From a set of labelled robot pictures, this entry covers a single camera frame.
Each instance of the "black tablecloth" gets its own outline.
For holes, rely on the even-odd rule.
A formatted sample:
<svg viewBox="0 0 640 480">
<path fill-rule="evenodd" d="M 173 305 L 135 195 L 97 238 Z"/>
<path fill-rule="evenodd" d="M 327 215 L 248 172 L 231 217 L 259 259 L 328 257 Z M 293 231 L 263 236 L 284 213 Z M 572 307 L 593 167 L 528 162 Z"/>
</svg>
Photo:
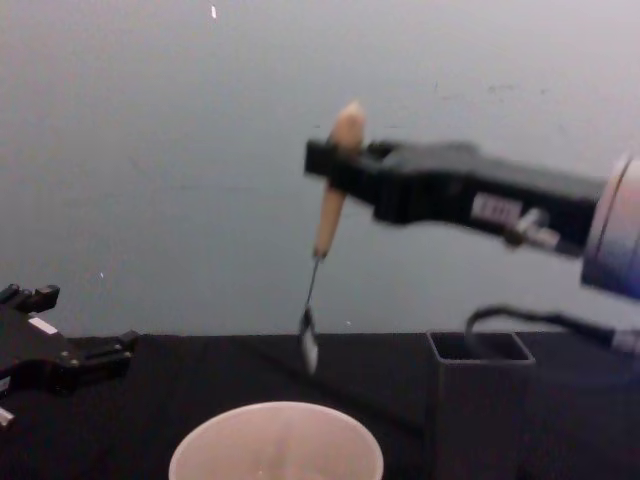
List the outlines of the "black tablecloth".
<svg viewBox="0 0 640 480">
<path fill-rule="evenodd" d="M 593 380 L 630 368 L 629 360 L 568 335 L 521 338 L 545 371 Z M 142 336 L 123 379 L 68 398 L 22 392 L 3 401 L 16 424 L 0 432 L 0 478 L 166 479 L 173 451 L 196 426 L 272 400 L 344 411 L 377 438 L 386 479 L 424 478 L 425 336 L 325 335 L 320 342 L 318 372 L 309 378 L 295 337 Z M 639 384 L 585 390 L 536 380 L 519 477 L 639 479 Z"/>
</svg>

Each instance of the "white label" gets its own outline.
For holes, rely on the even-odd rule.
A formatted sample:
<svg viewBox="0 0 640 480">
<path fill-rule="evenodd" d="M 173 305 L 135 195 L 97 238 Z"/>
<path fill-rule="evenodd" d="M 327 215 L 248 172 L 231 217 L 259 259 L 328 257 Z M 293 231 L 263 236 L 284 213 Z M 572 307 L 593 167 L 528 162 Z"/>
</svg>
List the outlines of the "white label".
<svg viewBox="0 0 640 480">
<path fill-rule="evenodd" d="M 2 380 L 0 380 L 0 393 L 9 388 L 9 383 L 11 383 L 11 377 L 3 378 Z"/>
<path fill-rule="evenodd" d="M 518 223 L 521 213 L 521 202 L 488 193 L 478 193 L 471 207 L 471 218 L 506 226 Z"/>
<path fill-rule="evenodd" d="M 29 319 L 29 323 L 31 325 L 38 327 L 44 333 L 47 333 L 49 335 L 58 333 L 58 330 L 56 330 L 55 327 L 53 327 L 52 325 L 49 325 L 47 322 L 45 322 L 41 318 L 38 318 L 38 317 L 31 318 Z"/>
</svg>

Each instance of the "white cup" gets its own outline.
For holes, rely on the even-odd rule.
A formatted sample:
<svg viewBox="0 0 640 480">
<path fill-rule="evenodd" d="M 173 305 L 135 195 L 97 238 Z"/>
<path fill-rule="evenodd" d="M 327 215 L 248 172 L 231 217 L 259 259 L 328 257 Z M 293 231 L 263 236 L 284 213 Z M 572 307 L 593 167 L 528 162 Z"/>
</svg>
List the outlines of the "white cup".
<svg viewBox="0 0 640 480">
<path fill-rule="evenodd" d="M 178 446 L 169 480 L 381 480 L 382 452 L 359 422 L 309 403 L 249 405 Z"/>
</svg>

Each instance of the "black container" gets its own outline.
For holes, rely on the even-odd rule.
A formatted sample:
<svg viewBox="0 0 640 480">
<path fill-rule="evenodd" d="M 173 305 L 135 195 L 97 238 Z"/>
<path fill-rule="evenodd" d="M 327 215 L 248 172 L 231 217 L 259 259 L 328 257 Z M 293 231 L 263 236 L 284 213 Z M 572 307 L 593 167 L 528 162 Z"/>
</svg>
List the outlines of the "black container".
<svg viewBox="0 0 640 480">
<path fill-rule="evenodd" d="M 427 334 L 429 480 L 515 480 L 535 359 L 511 333 L 480 333 L 501 358 L 482 359 L 464 333 Z"/>
</svg>

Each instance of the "white wall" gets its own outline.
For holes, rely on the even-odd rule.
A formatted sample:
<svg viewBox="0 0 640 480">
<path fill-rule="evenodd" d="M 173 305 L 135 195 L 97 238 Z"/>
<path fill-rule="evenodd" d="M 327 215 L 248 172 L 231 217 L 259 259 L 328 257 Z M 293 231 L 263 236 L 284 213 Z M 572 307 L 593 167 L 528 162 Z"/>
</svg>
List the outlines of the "white wall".
<svg viewBox="0 0 640 480">
<path fill-rule="evenodd" d="M 304 142 L 354 97 L 371 138 L 602 176 L 640 151 L 637 0 L 2 4 L 0 280 L 61 285 L 70 335 L 295 331 L 322 190 Z M 638 325 L 579 272 L 350 205 L 314 303 L 321 331 L 502 301 Z"/>
</svg>

